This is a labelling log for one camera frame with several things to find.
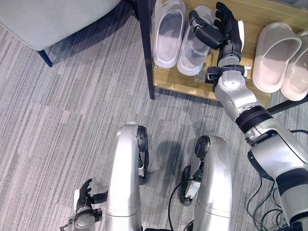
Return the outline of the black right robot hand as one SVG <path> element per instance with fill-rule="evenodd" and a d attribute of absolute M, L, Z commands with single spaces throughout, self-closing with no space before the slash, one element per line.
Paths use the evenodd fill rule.
<path fill-rule="evenodd" d="M 238 21 L 231 10 L 222 2 L 216 3 L 214 25 L 202 19 L 196 10 L 189 13 L 189 24 L 195 36 L 205 45 L 219 49 L 219 59 L 235 56 L 239 60 L 242 53 L 242 41 Z"/>

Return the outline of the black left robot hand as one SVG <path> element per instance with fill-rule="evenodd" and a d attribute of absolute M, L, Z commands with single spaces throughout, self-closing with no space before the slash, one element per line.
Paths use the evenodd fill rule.
<path fill-rule="evenodd" d="M 108 191 L 91 195 L 91 188 L 89 187 L 92 178 L 86 180 L 80 189 L 74 192 L 74 212 L 78 213 L 82 207 L 92 208 L 92 204 L 101 204 L 107 201 Z"/>

